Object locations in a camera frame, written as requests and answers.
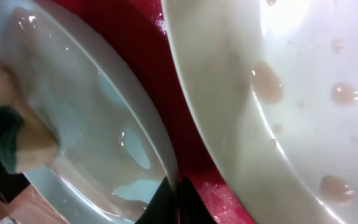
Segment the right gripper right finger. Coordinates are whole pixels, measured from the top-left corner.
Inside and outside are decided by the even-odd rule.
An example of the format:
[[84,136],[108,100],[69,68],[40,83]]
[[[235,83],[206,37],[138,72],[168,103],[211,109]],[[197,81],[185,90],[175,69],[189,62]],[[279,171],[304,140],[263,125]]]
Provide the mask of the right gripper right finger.
[[189,178],[178,186],[179,224],[217,224]]

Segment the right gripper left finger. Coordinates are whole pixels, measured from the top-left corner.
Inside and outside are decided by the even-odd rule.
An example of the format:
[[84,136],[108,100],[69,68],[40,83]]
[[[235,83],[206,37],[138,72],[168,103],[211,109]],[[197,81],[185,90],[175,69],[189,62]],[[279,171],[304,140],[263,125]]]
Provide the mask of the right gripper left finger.
[[145,212],[135,224],[177,224],[177,201],[174,191],[165,177],[152,197]]

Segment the green yellow sponge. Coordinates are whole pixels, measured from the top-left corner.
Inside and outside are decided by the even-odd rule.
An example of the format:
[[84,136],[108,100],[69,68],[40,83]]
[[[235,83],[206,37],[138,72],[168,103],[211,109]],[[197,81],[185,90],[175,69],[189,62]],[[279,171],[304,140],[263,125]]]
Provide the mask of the green yellow sponge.
[[23,99],[14,77],[0,67],[0,161],[20,174],[52,161],[58,141]]

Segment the light blue plate bottom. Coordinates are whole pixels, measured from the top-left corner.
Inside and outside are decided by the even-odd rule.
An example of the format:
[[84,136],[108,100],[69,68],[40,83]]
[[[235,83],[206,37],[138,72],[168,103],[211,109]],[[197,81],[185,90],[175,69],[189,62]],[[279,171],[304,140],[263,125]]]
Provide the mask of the light blue plate bottom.
[[165,126],[119,54],[52,1],[0,1],[0,63],[56,135],[57,158],[26,173],[69,223],[135,223],[178,167]]

